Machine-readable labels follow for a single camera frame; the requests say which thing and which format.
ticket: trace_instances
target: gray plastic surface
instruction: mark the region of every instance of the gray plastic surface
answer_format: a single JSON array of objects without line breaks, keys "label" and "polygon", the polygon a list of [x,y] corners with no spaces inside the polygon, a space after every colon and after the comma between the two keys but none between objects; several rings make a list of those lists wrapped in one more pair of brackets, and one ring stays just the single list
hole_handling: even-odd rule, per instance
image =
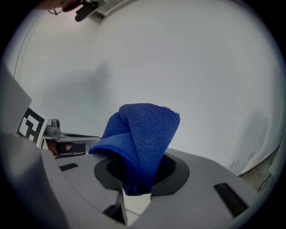
[{"label": "gray plastic surface", "polygon": [[64,171],[63,175],[77,193],[100,212],[115,204],[118,198],[118,191],[105,189],[94,175],[95,165],[107,157],[110,157],[110,154],[89,154],[56,160],[58,166],[70,163],[78,165],[76,168]]},{"label": "gray plastic surface", "polygon": [[61,132],[56,133],[54,135],[52,135],[53,132],[49,130],[49,127],[47,126],[45,129],[45,134],[43,135],[43,137],[45,137],[46,139],[51,139],[51,140],[58,140],[60,135],[62,134]]},{"label": "gray plastic surface", "polygon": [[66,134],[70,133],[61,133],[59,136],[58,142],[85,142],[85,141],[99,141],[101,138],[96,136],[85,136],[85,137],[69,137]]},{"label": "gray plastic surface", "polygon": [[46,227],[67,229],[65,213],[51,189],[36,145],[12,135],[0,135],[0,142],[1,167],[25,208]]},{"label": "gray plastic surface", "polygon": [[50,137],[49,139],[58,139],[61,134],[60,123],[58,119],[52,119],[50,125],[45,129],[45,136]]},{"label": "gray plastic surface", "polygon": [[274,177],[275,180],[279,179],[279,176],[285,165],[285,161],[286,161],[286,129],[284,130],[282,141],[280,143],[276,157],[269,168],[269,172],[271,173],[271,175]]},{"label": "gray plastic surface", "polygon": [[3,63],[0,75],[0,133],[16,134],[32,100]]},{"label": "gray plastic surface", "polygon": [[213,188],[219,183],[229,184],[246,204],[255,201],[256,192],[218,163],[174,149],[166,152],[187,163],[189,178],[175,194],[152,197],[132,227],[209,229],[231,221],[231,213]]},{"label": "gray plastic surface", "polygon": [[[25,138],[4,136],[1,142],[4,143],[1,162],[8,180],[22,195],[27,208],[46,225],[75,229],[127,228],[102,214],[116,203],[119,194],[105,189],[94,176],[94,166],[109,154],[55,160],[50,151],[41,149],[39,152],[35,144]],[[189,178],[176,193],[152,197],[151,204],[132,228],[209,229],[224,223],[229,225],[233,217],[213,188],[218,183],[226,182],[247,205],[255,201],[256,192],[218,163],[177,150],[166,152],[186,162]],[[60,170],[60,165],[70,163],[78,167]]]},{"label": "gray plastic surface", "polygon": [[[78,229],[126,229],[127,227],[108,216],[99,212],[92,204],[86,201],[84,196],[81,196],[70,181],[66,179],[61,172],[57,159],[53,158],[50,151],[41,149],[41,156],[44,161],[46,175],[50,181],[50,186],[62,208],[65,212],[69,228]],[[103,198],[106,202],[112,202],[108,198]]]}]

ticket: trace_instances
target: towel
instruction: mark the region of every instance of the towel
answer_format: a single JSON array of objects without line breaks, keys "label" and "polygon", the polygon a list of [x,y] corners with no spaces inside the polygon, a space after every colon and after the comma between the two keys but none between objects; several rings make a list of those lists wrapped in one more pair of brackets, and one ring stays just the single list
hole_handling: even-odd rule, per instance
[{"label": "towel", "polygon": [[101,140],[89,153],[107,149],[120,154],[126,163],[125,193],[150,193],[179,123],[180,115],[167,107],[126,104],[110,117]]}]

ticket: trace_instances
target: black rectangular slot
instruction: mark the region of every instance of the black rectangular slot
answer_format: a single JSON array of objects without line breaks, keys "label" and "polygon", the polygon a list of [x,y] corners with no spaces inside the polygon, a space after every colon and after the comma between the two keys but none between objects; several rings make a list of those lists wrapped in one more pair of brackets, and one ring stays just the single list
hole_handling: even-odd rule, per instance
[{"label": "black rectangular slot", "polygon": [[67,165],[62,165],[59,167],[59,169],[63,172],[63,171],[70,170],[70,169],[73,169],[76,167],[78,167],[78,165],[76,163],[71,163],[71,164],[67,164]]},{"label": "black rectangular slot", "polygon": [[237,217],[248,208],[244,201],[233,191],[233,189],[228,184],[217,184],[214,186],[214,189],[217,191],[233,217]]},{"label": "black rectangular slot", "polygon": [[84,153],[85,152],[85,143],[73,143],[72,144],[72,151],[74,153]]}]

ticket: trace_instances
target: white wall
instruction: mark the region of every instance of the white wall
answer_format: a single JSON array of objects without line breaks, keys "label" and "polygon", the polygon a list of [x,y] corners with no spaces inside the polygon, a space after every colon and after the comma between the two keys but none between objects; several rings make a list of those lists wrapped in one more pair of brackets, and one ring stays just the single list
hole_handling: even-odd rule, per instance
[{"label": "white wall", "polygon": [[23,20],[21,25],[15,31],[7,48],[3,54],[3,63],[7,66],[9,73],[15,77],[17,74],[17,63],[19,64],[22,59],[22,53],[25,52],[26,44],[33,34],[34,28],[40,21],[43,11],[33,9],[27,17]]},{"label": "white wall", "polygon": [[102,135],[121,105],[150,102],[181,115],[170,148],[227,168],[240,158],[236,174],[279,145],[284,66],[246,9],[225,0],[138,0],[100,25],[74,14],[45,14],[21,66],[20,84],[62,130]]}]

